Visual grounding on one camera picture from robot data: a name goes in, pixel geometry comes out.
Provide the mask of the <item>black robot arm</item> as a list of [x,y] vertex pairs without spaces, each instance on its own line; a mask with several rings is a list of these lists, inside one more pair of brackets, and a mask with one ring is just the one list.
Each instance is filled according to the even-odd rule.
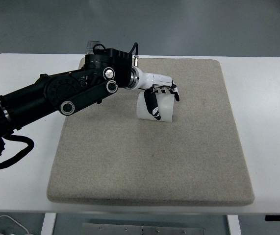
[[72,115],[94,103],[101,103],[119,88],[144,90],[150,115],[160,119],[156,93],[169,92],[179,100],[178,88],[167,76],[143,74],[136,64],[137,54],[137,44],[129,52],[97,44],[93,52],[85,56],[82,68],[53,75],[41,74],[34,84],[0,95],[0,153],[4,149],[3,138],[14,130],[55,111]]

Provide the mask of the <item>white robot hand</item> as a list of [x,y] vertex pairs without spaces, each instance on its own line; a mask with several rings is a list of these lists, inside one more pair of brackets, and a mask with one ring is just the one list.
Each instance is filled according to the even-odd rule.
[[[153,88],[153,90],[167,89],[171,94],[174,94],[177,102],[180,101],[178,88],[171,77],[161,74],[143,72],[138,67],[132,66],[129,89],[148,90],[150,88]],[[144,100],[148,113],[156,120],[161,120],[156,93],[153,91],[144,91]]]

